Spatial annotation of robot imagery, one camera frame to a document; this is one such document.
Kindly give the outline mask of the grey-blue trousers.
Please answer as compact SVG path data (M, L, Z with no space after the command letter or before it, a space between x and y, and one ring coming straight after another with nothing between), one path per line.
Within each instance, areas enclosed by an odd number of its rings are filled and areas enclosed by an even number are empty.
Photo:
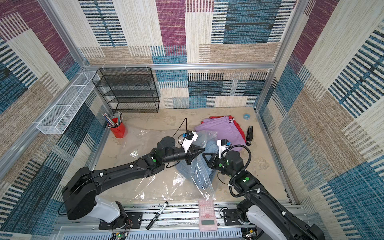
M196 193L199 192L201 199L215 199L213 179L217 171L207 166L202 154L198 155L191 165L187 165L185 161L182 161L176 168L182 177L191 184L192 190Z

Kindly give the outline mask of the clear plastic vacuum bag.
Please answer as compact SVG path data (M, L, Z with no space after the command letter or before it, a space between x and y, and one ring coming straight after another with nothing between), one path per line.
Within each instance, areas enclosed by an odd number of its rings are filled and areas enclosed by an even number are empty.
M171 137L174 134L171 130L142 130L131 126L128 126L127 130L122 139L117 139L112 133L109 134L95 164L97 170L133 162L148 154L163 137ZM199 192L192 190L191 184L182 177L176 166L175 163L171 163L168 169L154 176L118 185L101 193L101 197L119 201L124 205L200 200Z

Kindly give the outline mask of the lilac trousers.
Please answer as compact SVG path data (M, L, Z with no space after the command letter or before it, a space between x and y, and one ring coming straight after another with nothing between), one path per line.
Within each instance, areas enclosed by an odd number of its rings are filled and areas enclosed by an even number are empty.
M217 141L222 139L231 142L232 146L246 144L235 125L230 123L226 116L198 125L195 132L199 135L198 143L206 148L205 153L218 153Z

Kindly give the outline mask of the red trousers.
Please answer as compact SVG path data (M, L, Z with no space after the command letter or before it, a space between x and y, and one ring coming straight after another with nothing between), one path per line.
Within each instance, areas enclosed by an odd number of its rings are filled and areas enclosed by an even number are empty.
M233 123L233 124L235 125L235 127L237 128L237 130L238 130L239 133L241 134L243 140L246 141L246 135L245 135L244 131L242 130L242 128L240 127L240 125L237 123L236 119L235 119L233 116L231 116L231 115L226 116L226 117L229 118L229 122L230 122L230 123ZM201 124L203 124L204 122L208 122L208 121L210 121L210 120L212 120L212 119L218 119L218 118L222 118L222 116L211 116L211 117L209 117L208 119L204 119L204 120L202 120L202 121L201 121Z

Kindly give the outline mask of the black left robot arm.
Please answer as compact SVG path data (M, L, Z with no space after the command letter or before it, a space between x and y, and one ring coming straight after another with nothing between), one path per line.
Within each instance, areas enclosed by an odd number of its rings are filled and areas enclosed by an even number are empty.
M190 165L205 151L205 148L191 141L187 147L187 150L176 147L174 138L164 137L150 153L131 163L104 170L80 168L62 190L67 218L73 221L92 217L107 223L118 218L125 219L126 214L120 203L105 201L99 195L126 182L156 175L168 163L185 161Z

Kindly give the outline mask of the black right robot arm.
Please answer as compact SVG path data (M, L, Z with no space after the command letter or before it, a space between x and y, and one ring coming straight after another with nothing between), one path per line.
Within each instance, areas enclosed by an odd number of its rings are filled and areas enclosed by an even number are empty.
M309 225L300 220L276 200L263 184L249 171L252 153L248 152L245 162L237 146L231 146L221 155L203 153L208 167L230 177L228 186L232 197L244 197L237 205L237 214L241 222L250 223L264 231L273 240L323 240L324 232L317 225Z

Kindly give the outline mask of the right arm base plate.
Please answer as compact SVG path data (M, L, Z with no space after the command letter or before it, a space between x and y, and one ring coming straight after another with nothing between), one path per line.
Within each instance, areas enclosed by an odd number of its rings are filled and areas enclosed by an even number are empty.
M250 222L245 215L238 209L224 209L221 211L225 226L249 225Z

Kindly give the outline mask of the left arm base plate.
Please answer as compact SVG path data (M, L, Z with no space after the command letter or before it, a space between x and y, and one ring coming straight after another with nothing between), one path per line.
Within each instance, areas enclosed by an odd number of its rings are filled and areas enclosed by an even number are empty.
M125 216L120 216L111 223L100 221L99 230L127 230L139 229L143 218L142 212L128 212Z

